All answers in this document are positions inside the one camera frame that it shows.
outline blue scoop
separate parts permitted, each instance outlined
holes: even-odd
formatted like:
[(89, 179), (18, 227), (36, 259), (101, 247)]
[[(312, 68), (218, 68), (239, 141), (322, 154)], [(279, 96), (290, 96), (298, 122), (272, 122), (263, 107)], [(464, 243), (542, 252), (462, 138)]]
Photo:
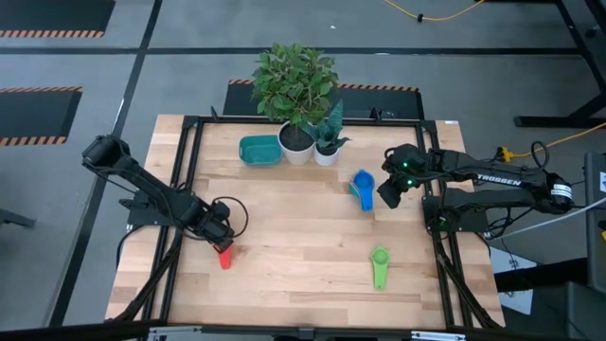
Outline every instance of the blue scoop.
[(363, 212), (372, 211), (372, 192), (374, 188), (375, 179), (365, 170), (359, 170), (349, 181), (349, 190), (351, 194), (360, 198), (360, 207)]

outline white pot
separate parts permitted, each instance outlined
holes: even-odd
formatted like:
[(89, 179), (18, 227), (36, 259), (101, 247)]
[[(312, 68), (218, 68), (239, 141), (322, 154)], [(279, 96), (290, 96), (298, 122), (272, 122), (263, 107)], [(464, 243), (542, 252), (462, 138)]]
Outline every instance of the white pot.
[(339, 151), (341, 151), (341, 148), (337, 149), (333, 155), (323, 155), (318, 151), (317, 148), (314, 148), (313, 159), (315, 160), (315, 163), (320, 166), (332, 166), (335, 162), (337, 162)]
[(312, 157), (313, 150), (315, 149), (315, 143), (312, 143), (311, 146), (305, 151), (299, 152), (291, 151), (290, 149), (284, 147), (284, 145), (282, 145), (282, 141), (280, 141), (280, 132), (282, 132), (282, 129), (289, 124), (290, 122), (287, 121), (280, 127), (280, 130), (277, 132), (277, 143), (279, 143), (280, 149), (282, 150), (284, 156), (286, 156), (288, 162), (292, 163), (293, 165), (300, 166), (305, 164)]

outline wooden table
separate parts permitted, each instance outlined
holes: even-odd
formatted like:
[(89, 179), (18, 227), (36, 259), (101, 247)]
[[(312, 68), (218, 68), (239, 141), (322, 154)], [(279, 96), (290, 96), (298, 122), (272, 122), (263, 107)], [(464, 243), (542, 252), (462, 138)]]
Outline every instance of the wooden table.
[[(145, 168), (169, 182), (182, 116), (159, 116)], [(456, 122), (437, 122), (440, 147), (463, 151)], [(270, 169), (244, 166), (238, 144), (246, 135), (275, 134), (270, 124), (205, 124), (194, 190), (206, 201), (234, 196), (250, 212), (247, 231), (235, 240), (231, 269), (219, 266), (206, 242), (185, 239), (169, 322), (333, 328), (443, 329), (444, 319), (431, 238), (421, 213), (422, 189), (402, 195), (389, 209), (375, 193), (374, 212), (363, 213), (349, 194), (359, 169), (387, 178), (385, 149), (416, 144), (415, 131), (401, 127), (345, 127), (352, 138), (333, 167), (287, 161)], [(189, 155), (190, 145), (186, 149)], [(181, 179), (185, 179), (187, 162)], [(471, 183), (453, 184), (472, 190)], [(243, 212), (232, 207), (238, 231)], [(107, 317), (122, 312), (149, 276), (158, 228), (143, 228), (124, 244)], [(465, 279), (476, 298), (503, 324), (487, 247), (471, 233), (459, 233)], [(373, 289), (371, 251), (386, 246), (391, 263), (383, 292)], [(152, 315), (159, 315), (161, 283)], [(451, 283), (454, 316), (461, 323)]]

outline wires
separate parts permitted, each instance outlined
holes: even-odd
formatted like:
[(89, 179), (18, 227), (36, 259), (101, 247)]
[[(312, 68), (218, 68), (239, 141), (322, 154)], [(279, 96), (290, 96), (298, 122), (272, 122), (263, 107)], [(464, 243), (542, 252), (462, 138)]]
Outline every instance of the wires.
[[(509, 259), (511, 260), (510, 263), (511, 263), (511, 266), (513, 267), (513, 270), (514, 271), (518, 270), (518, 266), (516, 265), (517, 261), (515, 261), (515, 259), (513, 258), (513, 255), (511, 254), (511, 251), (509, 251), (508, 246), (505, 245), (505, 240), (502, 239), (501, 244), (503, 245), (503, 247), (505, 247), (505, 250), (507, 251), (507, 253), (509, 253)], [(528, 285), (529, 287), (531, 287), (531, 288), (533, 287), (532, 283), (528, 282), (526, 280), (526, 278), (522, 277), (521, 275), (518, 275), (518, 278), (522, 282), (524, 282), (526, 285)], [(558, 310), (556, 308), (552, 307), (550, 304), (547, 304), (547, 302), (544, 301), (543, 298), (540, 297), (539, 295), (536, 295), (535, 297), (537, 297), (545, 307), (549, 308), (550, 311), (552, 311), (554, 314), (556, 314), (557, 317), (560, 317), (560, 312), (558, 312)], [(577, 330), (577, 332), (583, 337), (583, 339), (589, 340), (589, 337), (587, 337), (587, 335), (585, 335), (585, 333), (579, 327), (577, 327), (577, 325), (575, 325), (570, 320), (570, 318), (568, 318), (567, 316), (565, 316), (564, 318), (566, 319), (566, 322), (570, 323), (570, 325), (573, 326), (573, 328), (575, 330)]]
[[(545, 151), (545, 160), (543, 163), (539, 162), (539, 158), (537, 157), (537, 152), (534, 149), (534, 146), (536, 146), (536, 145), (540, 145), (541, 149), (543, 149)], [(547, 146), (545, 146), (545, 144), (543, 142), (541, 142), (541, 141), (532, 142), (532, 144), (530, 144), (530, 154), (532, 155), (532, 159), (534, 160), (534, 162), (537, 164), (537, 166), (539, 166), (538, 169), (533, 171), (533, 174), (543, 171), (545, 169), (545, 167), (547, 167), (547, 164), (549, 164), (549, 150), (547, 149)]]
[(117, 183), (117, 182), (116, 182), (116, 181), (114, 181), (114, 180), (110, 180), (110, 178), (109, 178), (109, 177), (107, 177), (107, 176), (105, 176), (105, 175), (101, 174), (100, 172), (98, 172), (98, 171), (96, 171), (96, 170), (92, 170), (92, 169), (91, 169), (91, 171), (92, 171), (92, 172), (93, 172), (93, 173), (94, 173), (96, 176), (98, 176), (98, 177), (100, 177), (101, 179), (103, 179), (103, 180), (107, 181), (108, 183), (110, 183), (110, 184), (114, 184), (114, 185), (118, 186), (119, 188), (122, 188), (122, 189), (126, 190), (127, 192), (131, 193), (132, 195), (134, 195), (134, 191), (133, 191), (133, 190), (130, 190), (130, 189), (128, 189), (128, 188), (125, 188), (124, 186), (120, 185), (119, 183)]
[[(101, 169), (102, 171), (114, 171), (114, 169), (113, 169), (113, 168), (110, 168), (110, 167), (103, 167), (103, 168), (100, 168), (100, 169)], [(181, 232), (182, 232), (182, 235), (183, 235), (184, 237), (189, 238), (189, 239), (192, 239), (192, 240), (196, 240), (196, 241), (205, 241), (205, 240), (206, 240), (206, 238), (204, 238), (204, 237), (198, 237), (198, 236), (195, 236), (195, 235), (194, 235), (194, 236), (192, 236), (192, 235), (188, 235), (188, 234), (186, 233), (186, 230), (187, 230), (187, 231), (190, 231), (190, 232), (192, 232), (192, 233), (194, 233), (194, 234), (195, 234), (195, 232), (194, 232), (194, 231), (193, 231), (193, 230), (192, 230), (192, 229), (191, 229), (189, 226), (183, 226), (183, 225), (182, 225), (182, 223), (181, 223), (180, 221), (178, 221), (178, 220), (176, 220), (176, 219), (174, 218), (174, 214), (173, 214), (173, 212), (172, 212), (172, 207), (171, 207), (171, 206), (170, 206), (170, 204), (169, 204), (169, 199), (166, 197), (166, 195), (164, 194), (164, 192), (163, 192), (162, 190), (160, 190), (159, 188), (157, 188), (157, 187), (156, 187), (154, 184), (152, 184), (152, 183), (151, 183), (149, 180), (147, 180), (146, 178), (144, 178), (144, 177), (143, 177), (143, 176), (141, 176), (140, 174), (137, 174), (137, 173), (135, 173), (135, 172), (133, 172), (133, 171), (131, 171), (131, 170), (119, 170), (119, 171), (127, 172), (127, 173), (129, 173), (130, 175), (133, 175), (133, 176), (135, 176), (135, 177), (138, 177), (138, 178), (139, 178), (139, 179), (141, 179), (143, 182), (145, 182), (145, 183), (146, 183), (148, 186), (150, 186), (151, 188), (154, 188), (154, 189), (156, 189), (156, 190), (157, 190), (157, 192), (160, 194), (160, 197), (162, 198), (162, 201), (164, 202), (164, 204), (165, 204), (165, 205), (166, 205), (166, 207), (167, 207), (167, 211), (168, 211), (168, 214), (169, 214), (169, 218), (170, 218), (170, 220), (171, 220), (171, 221), (174, 223), (175, 227), (176, 227), (176, 228), (177, 228), (179, 231), (181, 231)], [(121, 185), (117, 184), (116, 182), (109, 180), (109, 179), (107, 178), (107, 176), (105, 176), (105, 174), (102, 174), (100, 171), (94, 171), (94, 173), (95, 173), (97, 176), (99, 176), (99, 177), (101, 177), (101, 178), (103, 178), (103, 179), (105, 179), (105, 180), (109, 181), (110, 183), (112, 183), (112, 184), (114, 184), (114, 185), (116, 185), (116, 186), (118, 186), (118, 187), (120, 187), (120, 188), (122, 188), (122, 189), (125, 189), (125, 190), (129, 191), (130, 193), (134, 194), (134, 191), (132, 191), (132, 190), (130, 190), (130, 189), (127, 189), (127, 188), (124, 188), (123, 186), (121, 186)], [(184, 188), (184, 187), (185, 187), (185, 184), (183, 184), (183, 183), (182, 183), (182, 184), (180, 184), (180, 185), (177, 187), (177, 189)], [(239, 236), (240, 236), (242, 233), (244, 233), (244, 231), (246, 230), (246, 227), (248, 226), (248, 210), (246, 209), (246, 206), (245, 206), (245, 205), (244, 205), (244, 204), (243, 204), (243, 203), (242, 203), (240, 200), (238, 200), (238, 199), (236, 199), (236, 198), (233, 198), (233, 197), (227, 197), (227, 196), (224, 196), (224, 197), (218, 197), (218, 198), (213, 199), (212, 203), (214, 204), (216, 201), (218, 201), (218, 200), (220, 200), (220, 199), (230, 199), (230, 200), (234, 200), (234, 201), (236, 201), (237, 203), (239, 203), (239, 204), (242, 206), (242, 208), (244, 209), (244, 214), (246, 215), (246, 219), (245, 219), (245, 222), (244, 222), (244, 227), (242, 228), (242, 230), (241, 230), (239, 233), (235, 234), (235, 235), (234, 235), (234, 237), (232, 237), (232, 238), (239, 237)], [(204, 225), (204, 224), (205, 224), (206, 222), (208, 222), (210, 219), (212, 219), (212, 213), (208, 213), (208, 214), (206, 214), (206, 215), (205, 215), (205, 220), (204, 220), (204, 221), (202, 221), (202, 222), (200, 223), (200, 225)], [(225, 223), (226, 223), (226, 225), (227, 225), (228, 227), (230, 227), (230, 228), (231, 228), (231, 225), (230, 225), (229, 221), (225, 220)], [(116, 251), (116, 267), (117, 267), (117, 265), (119, 264), (119, 259), (120, 259), (120, 254), (121, 254), (121, 252), (122, 252), (122, 245), (123, 245), (123, 243), (126, 241), (126, 239), (127, 239), (127, 238), (128, 238), (130, 235), (131, 235), (131, 234), (133, 234), (135, 231), (137, 231), (137, 230), (138, 230), (140, 227), (141, 227), (141, 226), (139, 226), (139, 227), (137, 227), (137, 228), (133, 228), (133, 230), (131, 230), (131, 231), (129, 231), (127, 234), (125, 234), (125, 235), (122, 237), (122, 239), (120, 240), (120, 242), (119, 242), (119, 244), (118, 244), (118, 249), (117, 249), (117, 251)]]
[(400, 6), (394, 4), (393, 2), (391, 2), (389, 0), (384, 0), (384, 2), (386, 2), (387, 4), (393, 6), (396, 9), (399, 9), (401, 12), (403, 12), (404, 14), (408, 15), (411, 18), (417, 19), (419, 22), (421, 22), (422, 20), (427, 20), (427, 21), (447, 21), (447, 20), (451, 20), (451, 19), (454, 19), (457, 16), (459, 16), (459, 15), (461, 15), (461, 14), (463, 14), (463, 13), (465, 13), (465, 12), (467, 12), (467, 11), (473, 9), (473, 8), (475, 8), (476, 6), (482, 4), (484, 1), (485, 0), (480, 0), (480, 1), (476, 2), (475, 4), (467, 7), (466, 9), (461, 10), (457, 14), (453, 14), (453, 15), (450, 15), (450, 16), (447, 16), (447, 17), (443, 17), (443, 18), (430, 18), (430, 17), (423, 16), (423, 14), (415, 15), (415, 14), (409, 12), (408, 10), (403, 9)]
[[(586, 208), (586, 206), (578, 206), (578, 205), (572, 205), (572, 208)], [(592, 209), (601, 209), (601, 210), (606, 210), (606, 207), (593, 207)]]
[[(434, 216), (434, 218), (432, 218), (427, 224), (425, 224), (425, 232), (427, 232), (427, 234), (429, 235), (429, 237), (434, 238), (434, 235), (432, 234), (432, 232), (430, 232), (431, 226), (432, 224), (438, 219), (438, 216)], [(448, 233), (446, 233), (446, 236), (442, 237), (442, 232), (439, 231), (437, 232), (439, 234), (439, 239), (441, 241), (444, 241), (446, 239), (448, 239)]]
[(480, 241), (482, 241), (484, 243), (484, 245), (489, 249), (489, 258), (492, 257), (492, 254), (491, 254), (491, 251), (490, 251), (490, 245), (486, 241), (486, 239), (484, 238), (484, 236), (482, 236), (482, 234), (480, 232), (473, 232), (473, 234), (476, 235), (477, 238), (479, 238)]
[(580, 209), (580, 210), (578, 210), (576, 212), (573, 212), (573, 213), (570, 213), (570, 214), (566, 214), (565, 216), (561, 216), (561, 217), (558, 217), (556, 219), (552, 219), (552, 220), (547, 221), (547, 222), (543, 222), (543, 223), (539, 223), (539, 224), (534, 224), (533, 226), (529, 226), (529, 227), (525, 227), (525, 228), (519, 229), (519, 230), (511, 232), (511, 233), (509, 233), (509, 234), (507, 234), (505, 236), (496, 237), (495, 239), (502, 239), (502, 238), (505, 238), (505, 237), (511, 237), (511, 236), (516, 235), (518, 233), (530, 231), (532, 229), (539, 228), (541, 226), (545, 226), (545, 225), (548, 225), (548, 224), (553, 224), (553, 223), (556, 223), (556, 222), (561, 222), (563, 220), (566, 220), (568, 218), (572, 218), (572, 217), (574, 217), (576, 215), (579, 215), (579, 214), (581, 214), (583, 212), (586, 212), (586, 211), (594, 208), (595, 206), (599, 206), (599, 205), (601, 205), (603, 203), (606, 203), (606, 197), (602, 198), (601, 200), (598, 200), (598, 201), (594, 202), (593, 204), (591, 204), (589, 206), (586, 206), (586, 207), (584, 207), (584, 208), (582, 208), (582, 209)]
[[(526, 211), (524, 211), (523, 213), (521, 213), (520, 215), (518, 215), (515, 218), (511, 218), (511, 208), (508, 208), (508, 215), (506, 217), (497, 219), (494, 222), (489, 224), (489, 228), (488, 228), (487, 232), (490, 235), (490, 239), (492, 240), (494, 238), (503, 236), (503, 234), (505, 233), (505, 231), (508, 227), (510, 227), (513, 223), (517, 222), (518, 220), (520, 220), (521, 218), (526, 216), (528, 213), (530, 213), (530, 211), (532, 211), (532, 208), (527, 209)], [(493, 234), (492, 231), (497, 230), (497, 229), (501, 229), (501, 230)]]
[[(604, 123), (602, 123), (602, 124), (599, 124), (599, 125), (597, 125), (597, 126), (596, 126), (596, 127), (594, 127), (594, 128), (588, 129), (588, 130), (586, 130), (586, 131), (584, 131), (584, 132), (582, 132), (582, 133), (578, 133), (578, 134), (575, 134), (575, 135), (570, 135), (570, 136), (568, 136), (568, 137), (561, 138), (561, 139), (559, 139), (559, 140), (557, 140), (557, 141), (553, 141), (553, 142), (551, 142), (551, 143), (547, 144), (545, 147), (553, 147), (553, 146), (555, 146), (555, 145), (561, 144), (562, 142), (566, 142), (566, 141), (569, 141), (569, 140), (571, 140), (571, 139), (574, 139), (574, 138), (577, 138), (577, 137), (581, 137), (581, 136), (583, 136), (583, 135), (587, 135), (587, 134), (591, 133), (592, 131), (595, 131), (595, 130), (597, 130), (597, 129), (599, 129), (599, 128), (602, 128), (602, 127), (606, 127), (606, 122), (604, 122)], [(533, 149), (533, 151), (532, 151), (532, 152), (535, 152), (535, 153), (536, 153), (536, 152), (540, 152), (540, 151), (541, 151), (541, 150), (543, 150), (543, 149), (544, 149), (544, 148), (540, 148), (540, 149), (538, 149), (538, 150), (534, 150), (534, 149)], [(527, 157), (527, 156), (531, 156), (531, 155), (532, 155), (532, 152), (531, 152), (531, 153), (521, 153), (521, 154), (510, 153), (510, 154), (509, 154), (509, 157), (510, 157), (510, 158), (516, 158), (516, 157)]]
[(117, 250), (116, 250), (116, 269), (120, 264), (120, 255), (122, 254), (122, 245), (124, 244), (124, 242), (126, 241), (127, 238), (129, 238), (130, 235), (132, 235), (134, 232), (138, 231), (141, 227), (143, 227), (142, 225), (138, 225), (138, 226), (133, 226), (133, 229), (131, 229), (130, 231), (128, 231), (124, 236), (122, 236), (122, 238), (120, 239), (120, 242), (117, 244)]
[(214, 203), (214, 202), (219, 201), (221, 199), (223, 199), (223, 200), (224, 199), (233, 200), (236, 203), (240, 204), (240, 206), (242, 206), (242, 209), (244, 210), (244, 215), (246, 216), (246, 219), (244, 220), (244, 227), (242, 228), (242, 230), (240, 232), (236, 233), (234, 235), (234, 237), (233, 237), (233, 238), (238, 238), (239, 236), (242, 235), (242, 233), (244, 233), (244, 231), (246, 231), (246, 227), (248, 227), (248, 210), (246, 209), (246, 206), (240, 200), (238, 200), (238, 199), (236, 199), (234, 197), (230, 197), (230, 196), (217, 197), (217, 198), (213, 199), (212, 202)]

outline small potted plant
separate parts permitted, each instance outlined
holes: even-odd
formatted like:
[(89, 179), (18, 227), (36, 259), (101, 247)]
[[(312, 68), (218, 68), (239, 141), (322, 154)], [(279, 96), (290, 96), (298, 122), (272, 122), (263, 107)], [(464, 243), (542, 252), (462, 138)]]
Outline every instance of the small potted plant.
[(329, 91), (337, 85), (334, 59), (301, 45), (274, 44), (260, 54), (253, 74), (253, 99), (257, 112), (270, 119), (286, 120), (278, 142), (286, 158), (302, 165), (312, 157), (314, 140), (302, 128), (318, 124), (330, 108)]
[(334, 106), (330, 115), (316, 126), (308, 125), (304, 130), (315, 140), (313, 159), (320, 166), (334, 164), (339, 155), (340, 148), (350, 141), (348, 137), (339, 138), (343, 129), (343, 101)]

